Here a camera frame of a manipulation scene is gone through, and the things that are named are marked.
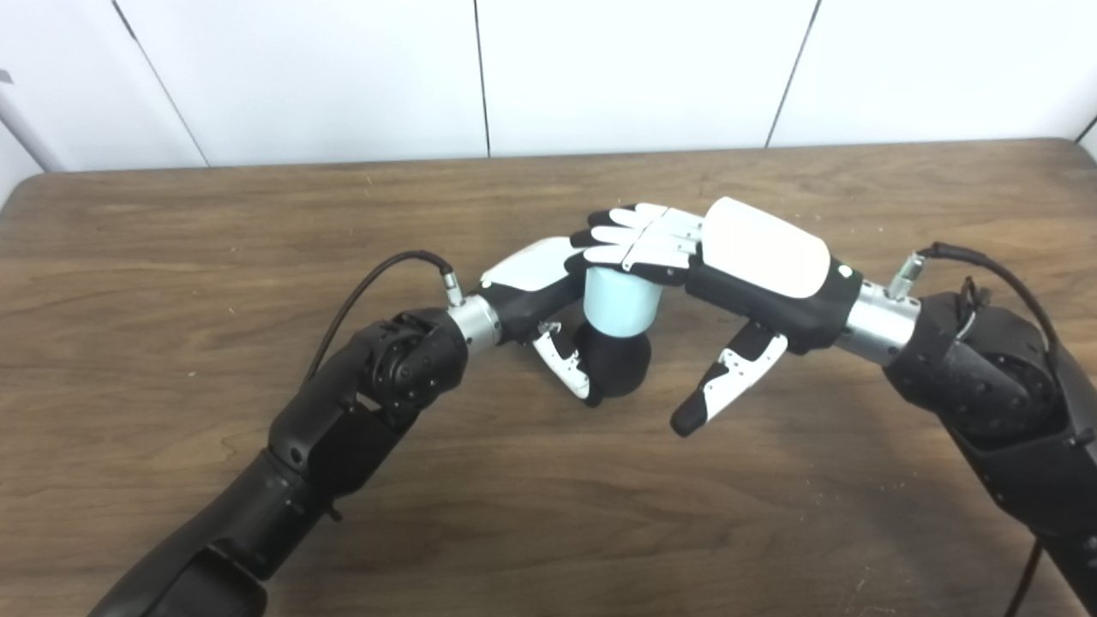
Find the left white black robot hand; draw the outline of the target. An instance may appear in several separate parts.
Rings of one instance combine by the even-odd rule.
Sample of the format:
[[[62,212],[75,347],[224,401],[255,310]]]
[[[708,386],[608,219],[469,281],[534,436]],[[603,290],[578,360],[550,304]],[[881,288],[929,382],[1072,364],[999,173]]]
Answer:
[[[584,298],[587,262],[584,247],[553,236],[530,243],[479,278],[473,291],[489,306],[498,344],[531,346],[572,395],[593,410],[603,401],[577,344],[553,319]]]

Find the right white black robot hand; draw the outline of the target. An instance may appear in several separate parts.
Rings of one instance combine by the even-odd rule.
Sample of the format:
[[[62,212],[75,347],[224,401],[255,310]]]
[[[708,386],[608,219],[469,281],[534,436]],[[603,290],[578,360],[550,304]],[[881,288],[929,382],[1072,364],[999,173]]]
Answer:
[[[596,211],[572,234],[572,265],[606,268],[744,317],[669,424],[687,437],[768,374],[785,354],[834,346],[862,276],[826,242],[732,198],[705,214],[636,203]]]

